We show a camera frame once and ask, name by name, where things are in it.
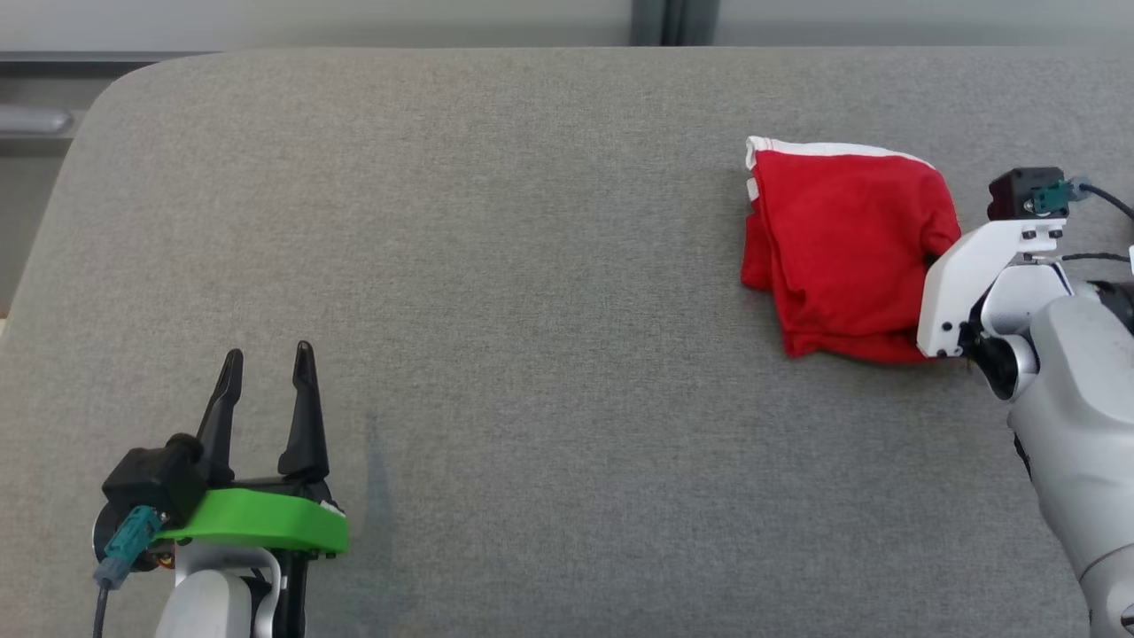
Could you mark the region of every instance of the wire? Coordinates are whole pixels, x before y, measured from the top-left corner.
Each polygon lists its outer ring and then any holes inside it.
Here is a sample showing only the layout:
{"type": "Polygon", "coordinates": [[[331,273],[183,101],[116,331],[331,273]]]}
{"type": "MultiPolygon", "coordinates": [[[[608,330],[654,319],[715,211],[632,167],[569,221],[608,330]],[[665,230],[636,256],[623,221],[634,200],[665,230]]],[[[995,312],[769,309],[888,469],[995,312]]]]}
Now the wire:
{"type": "Polygon", "coordinates": [[[102,622],[107,619],[107,598],[110,596],[110,581],[99,584],[99,602],[94,607],[94,638],[102,638],[102,622]]]}
{"type": "Polygon", "coordinates": [[[1126,214],[1126,216],[1134,219],[1134,209],[1131,209],[1131,206],[1126,205],[1122,199],[1103,190],[1102,188],[1094,186],[1093,184],[1080,184],[1078,189],[1099,195],[1100,197],[1110,202],[1115,207],[1123,211],[1126,214]]]}
{"type": "Polygon", "coordinates": [[[1101,258],[1105,261],[1122,261],[1123,263],[1131,262],[1131,257],[1123,256],[1120,254],[1115,254],[1112,252],[1077,252],[1074,254],[1065,254],[1059,258],[1061,261],[1075,261],[1077,258],[1101,258]]]}

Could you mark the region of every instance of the white trim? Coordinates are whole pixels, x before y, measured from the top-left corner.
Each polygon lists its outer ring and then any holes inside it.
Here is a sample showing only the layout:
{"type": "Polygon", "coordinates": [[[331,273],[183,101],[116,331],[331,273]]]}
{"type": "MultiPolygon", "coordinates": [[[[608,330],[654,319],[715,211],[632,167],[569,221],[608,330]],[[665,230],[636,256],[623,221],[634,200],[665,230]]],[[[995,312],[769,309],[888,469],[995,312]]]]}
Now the white trim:
{"type": "Polygon", "coordinates": [[[833,156],[833,155],[863,155],[871,158],[887,158],[887,156],[899,156],[914,160],[916,162],[924,163],[925,165],[933,168],[933,164],[928,161],[915,158],[914,155],[899,153],[898,151],[890,151],[888,148],[881,148],[878,146],[868,146],[865,144],[841,144],[838,142],[811,142],[806,144],[797,144],[795,142],[784,142],[781,139],[772,139],[771,137],[760,137],[758,135],[750,135],[745,142],[747,146],[747,152],[744,155],[744,165],[752,170],[756,165],[756,151],[775,151],[777,153],[787,153],[789,155],[811,155],[811,156],[833,156]]]}

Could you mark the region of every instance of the folded garment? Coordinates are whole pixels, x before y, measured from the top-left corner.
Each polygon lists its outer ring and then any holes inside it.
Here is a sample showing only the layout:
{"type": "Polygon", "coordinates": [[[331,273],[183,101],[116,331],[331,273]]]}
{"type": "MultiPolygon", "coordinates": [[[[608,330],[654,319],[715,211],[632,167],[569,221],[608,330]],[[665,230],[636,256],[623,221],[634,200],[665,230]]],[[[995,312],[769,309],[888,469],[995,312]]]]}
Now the folded garment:
{"type": "Polygon", "coordinates": [[[748,137],[744,284],[771,290],[784,349],[923,361],[925,272],[960,237],[941,173],[858,144],[748,137]]]}

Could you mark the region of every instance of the cable connector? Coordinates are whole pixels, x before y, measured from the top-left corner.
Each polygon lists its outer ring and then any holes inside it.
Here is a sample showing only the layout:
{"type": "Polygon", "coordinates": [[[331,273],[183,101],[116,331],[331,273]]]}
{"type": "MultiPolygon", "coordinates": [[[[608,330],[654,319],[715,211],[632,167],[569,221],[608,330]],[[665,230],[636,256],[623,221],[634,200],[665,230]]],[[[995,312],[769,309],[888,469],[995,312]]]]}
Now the cable connector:
{"type": "Polygon", "coordinates": [[[153,543],[162,524],[162,516],[158,510],[146,505],[134,508],[107,544],[107,558],[94,570],[94,581],[99,587],[111,590],[121,587],[130,575],[134,561],[153,543]]]}

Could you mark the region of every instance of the gray fabric surface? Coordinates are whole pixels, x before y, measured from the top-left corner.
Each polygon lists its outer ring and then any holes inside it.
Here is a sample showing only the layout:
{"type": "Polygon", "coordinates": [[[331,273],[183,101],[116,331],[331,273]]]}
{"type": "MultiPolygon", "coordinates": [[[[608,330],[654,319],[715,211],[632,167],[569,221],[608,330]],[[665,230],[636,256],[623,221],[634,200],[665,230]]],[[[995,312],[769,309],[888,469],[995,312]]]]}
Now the gray fabric surface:
{"type": "MultiPolygon", "coordinates": [[[[1132,74],[1090,56],[259,51],[120,79],[0,341],[2,633],[90,630],[101,480],[196,428],[232,347],[234,465],[272,473],[307,339],[353,543],[312,570],[311,636],[1085,635],[981,375],[788,361],[738,267],[753,133],[925,158],[965,229],[1019,164],[1131,197],[1132,74]]],[[[1129,239],[1094,201],[1065,247],[1129,239]]],[[[170,584],[134,576],[108,636],[151,632],[170,584]]]]}

